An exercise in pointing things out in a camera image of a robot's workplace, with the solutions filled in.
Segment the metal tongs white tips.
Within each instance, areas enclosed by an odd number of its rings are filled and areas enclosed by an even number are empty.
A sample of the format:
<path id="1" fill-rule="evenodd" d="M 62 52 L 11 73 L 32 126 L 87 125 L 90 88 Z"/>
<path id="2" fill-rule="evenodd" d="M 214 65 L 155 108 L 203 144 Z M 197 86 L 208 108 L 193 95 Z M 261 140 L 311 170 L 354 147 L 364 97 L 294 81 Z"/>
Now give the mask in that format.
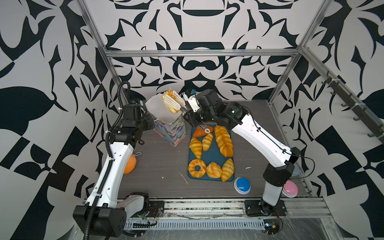
<path id="1" fill-rule="evenodd" d="M 195 118 L 195 113 L 198 109 L 194 110 L 191 108 L 191 106 L 187 104 L 176 91 L 164 92 L 162 100 L 169 112 L 176 114 L 181 111 L 183 113 L 183 117 L 186 118 L 186 121 L 192 127 L 200 127 L 207 134 L 213 132 L 213 130 L 210 130 L 206 124 Z"/>

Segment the small croissant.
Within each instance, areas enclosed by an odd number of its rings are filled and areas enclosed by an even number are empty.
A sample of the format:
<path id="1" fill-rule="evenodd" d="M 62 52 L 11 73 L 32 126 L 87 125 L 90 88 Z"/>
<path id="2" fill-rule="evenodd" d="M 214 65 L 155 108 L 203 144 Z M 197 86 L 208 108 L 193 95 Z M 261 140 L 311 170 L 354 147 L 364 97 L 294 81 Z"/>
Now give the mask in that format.
<path id="1" fill-rule="evenodd" d="M 213 138 L 214 138 L 214 136 L 212 133 L 209 133 L 206 136 L 204 136 L 204 138 L 202 140 L 203 151 L 206 152 L 210 149 L 210 147 L 212 146 Z"/>

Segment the floral paper bag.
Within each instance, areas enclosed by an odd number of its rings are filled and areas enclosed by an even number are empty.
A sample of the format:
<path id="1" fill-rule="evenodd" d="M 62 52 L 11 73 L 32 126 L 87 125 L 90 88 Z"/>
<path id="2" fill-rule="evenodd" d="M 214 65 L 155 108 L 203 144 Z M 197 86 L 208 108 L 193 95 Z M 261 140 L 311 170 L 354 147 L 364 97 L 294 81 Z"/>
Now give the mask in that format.
<path id="1" fill-rule="evenodd" d="M 186 127 L 182 114 L 169 112 L 162 100 L 162 94 L 151 97 L 146 107 L 154 120 L 154 131 L 176 147 L 186 136 Z"/>

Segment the rectangular pastry bread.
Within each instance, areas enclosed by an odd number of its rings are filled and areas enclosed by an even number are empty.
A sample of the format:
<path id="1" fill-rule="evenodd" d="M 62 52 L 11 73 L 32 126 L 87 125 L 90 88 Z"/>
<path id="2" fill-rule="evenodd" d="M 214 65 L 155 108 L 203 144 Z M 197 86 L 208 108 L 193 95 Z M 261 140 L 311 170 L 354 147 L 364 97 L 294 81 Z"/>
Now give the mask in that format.
<path id="1" fill-rule="evenodd" d="M 177 114 L 180 111 L 181 105 L 177 102 L 177 98 L 173 91 L 166 91 L 162 95 L 162 100 L 169 112 Z"/>

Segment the large croissant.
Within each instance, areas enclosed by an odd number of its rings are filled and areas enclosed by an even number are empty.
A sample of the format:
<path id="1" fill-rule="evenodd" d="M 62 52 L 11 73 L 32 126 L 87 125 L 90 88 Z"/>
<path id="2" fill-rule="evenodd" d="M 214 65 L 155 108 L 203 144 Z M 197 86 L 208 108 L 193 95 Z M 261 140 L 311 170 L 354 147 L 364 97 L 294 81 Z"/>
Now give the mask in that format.
<path id="1" fill-rule="evenodd" d="M 202 157 L 202 151 L 203 151 L 203 144 L 200 140 L 198 140 L 196 137 L 192 137 L 189 145 L 190 150 L 193 152 L 195 157 L 197 159 L 201 159 Z"/>

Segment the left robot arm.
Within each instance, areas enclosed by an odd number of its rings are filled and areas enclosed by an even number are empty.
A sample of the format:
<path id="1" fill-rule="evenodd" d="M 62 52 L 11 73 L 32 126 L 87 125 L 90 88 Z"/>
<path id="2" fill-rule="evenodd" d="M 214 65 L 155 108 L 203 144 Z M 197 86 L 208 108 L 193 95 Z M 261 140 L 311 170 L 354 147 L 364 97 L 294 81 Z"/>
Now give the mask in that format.
<path id="1" fill-rule="evenodd" d="M 84 239 L 101 236 L 105 239 L 117 238 L 124 232 L 128 218 L 137 213 L 145 213 L 150 201 L 147 194 L 133 193 L 121 203 L 118 192 L 121 181 L 137 144 L 143 145 L 143 132 L 152 130 L 154 120 L 145 104 L 130 99 L 127 81 L 117 89 L 120 112 L 117 120 L 106 131 L 106 162 L 94 190 L 84 205 L 76 206 L 73 218 L 84 234 Z"/>

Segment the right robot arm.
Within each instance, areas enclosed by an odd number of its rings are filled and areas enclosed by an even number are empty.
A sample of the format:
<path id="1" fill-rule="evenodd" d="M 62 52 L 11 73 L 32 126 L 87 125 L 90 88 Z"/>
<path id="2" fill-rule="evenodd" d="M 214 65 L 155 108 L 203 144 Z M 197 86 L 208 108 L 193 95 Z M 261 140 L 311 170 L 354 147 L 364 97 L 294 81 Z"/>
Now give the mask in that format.
<path id="1" fill-rule="evenodd" d="M 184 119 L 191 126 L 216 124 L 214 136 L 223 156 L 231 158 L 234 155 L 229 134 L 233 131 L 268 160 L 263 173 L 265 189 L 256 215 L 270 216 L 276 210 L 284 184 L 292 177 L 294 163 L 301 157 L 299 150 L 279 142 L 254 120 L 248 108 L 236 102 L 223 102 L 214 90 L 199 94 L 193 89 L 187 90 L 182 102 Z"/>

